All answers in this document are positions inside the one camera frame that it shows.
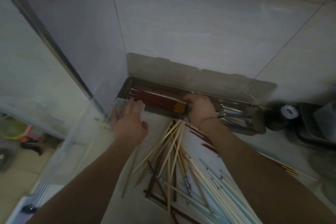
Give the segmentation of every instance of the left hand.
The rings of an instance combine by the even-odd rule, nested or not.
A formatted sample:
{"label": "left hand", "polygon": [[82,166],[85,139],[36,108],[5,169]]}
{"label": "left hand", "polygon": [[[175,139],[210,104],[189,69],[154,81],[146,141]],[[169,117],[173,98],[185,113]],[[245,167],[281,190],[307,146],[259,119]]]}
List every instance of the left hand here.
{"label": "left hand", "polygon": [[137,101],[132,110],[134,99],[130,98],[125,107],[125,115],[119,119],[116,110],[112,111],[111,126],[114,130],[114,140],[137,147],[148,134],[148,124],[140,119],[142,101]]}

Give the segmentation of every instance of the hand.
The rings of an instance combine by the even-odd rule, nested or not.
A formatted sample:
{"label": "hand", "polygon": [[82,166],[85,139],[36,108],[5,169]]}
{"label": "hand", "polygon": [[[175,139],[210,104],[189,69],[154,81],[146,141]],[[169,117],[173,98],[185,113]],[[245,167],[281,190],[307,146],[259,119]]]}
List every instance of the hand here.
{"label": "hand", "polygon": [[142,101],[137,101],[133,110],[132,103],[134,99],[130,98],[125,107],[125,115],[119,119],[117,111],[112,111],[111,126],[114,130],[114,140],[120,140],[127,146],[137,147],[148,134],[148,124],[140,120]]}
{"label": "hand", "polygon": [[197,128],[201,122],[208,118],[217,118],[215,107],[209,98],[200,94],[188,94],[184,97],[191,107],[189,118]]}

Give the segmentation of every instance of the forearm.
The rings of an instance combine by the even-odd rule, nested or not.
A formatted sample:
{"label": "forearm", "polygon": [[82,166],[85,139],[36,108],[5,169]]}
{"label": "forearm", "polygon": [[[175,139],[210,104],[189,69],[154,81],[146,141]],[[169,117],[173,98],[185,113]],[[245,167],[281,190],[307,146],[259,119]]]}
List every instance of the forearm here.
{"label": "forearm", "polygon": [[120,172],[134,148],[122,140],[114,141],[27,223],[100,223]]}
{"label": "forearm", "polygon": [[219,120],[202,122],[228,171],[264,224],[335,223],[334,214],[294,177],[231,133]]}

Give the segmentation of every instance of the bracelet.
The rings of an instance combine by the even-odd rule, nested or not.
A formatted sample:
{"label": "bracelet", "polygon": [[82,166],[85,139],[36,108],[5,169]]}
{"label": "bracelet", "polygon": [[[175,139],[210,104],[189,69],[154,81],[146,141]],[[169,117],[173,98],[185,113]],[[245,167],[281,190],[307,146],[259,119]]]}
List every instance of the bracelet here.
{"label": "bracelet", "polygon": [[198,130],[201,130],[201,124],[202,124],[202,122],[204,122],[205,120],[210,120],[210,119],[217,119],[217,117],[207,117],[207,118],[204,118],[203,120],[201,120],[199,122],[199,125],[198,125]]}

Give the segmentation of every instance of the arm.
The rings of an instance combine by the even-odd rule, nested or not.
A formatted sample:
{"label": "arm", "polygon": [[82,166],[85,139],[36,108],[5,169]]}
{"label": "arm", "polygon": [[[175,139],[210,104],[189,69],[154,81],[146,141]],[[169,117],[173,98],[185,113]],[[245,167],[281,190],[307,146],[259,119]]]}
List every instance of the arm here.
{"label": "arm", "polygon": [[246,200],[264,224],[336,223],[335,215],[294,177],[231,133],[207,97],[190,94],[191,122],[219,152]]}
{"label": "arm", "polygon": [[100,223],[111,200],[120,172],[148,133],[140,120],[141,101],[131,111],[131,99],[122,119],[114,113],[114,141],[60,192],[39,209],[28,224]]}

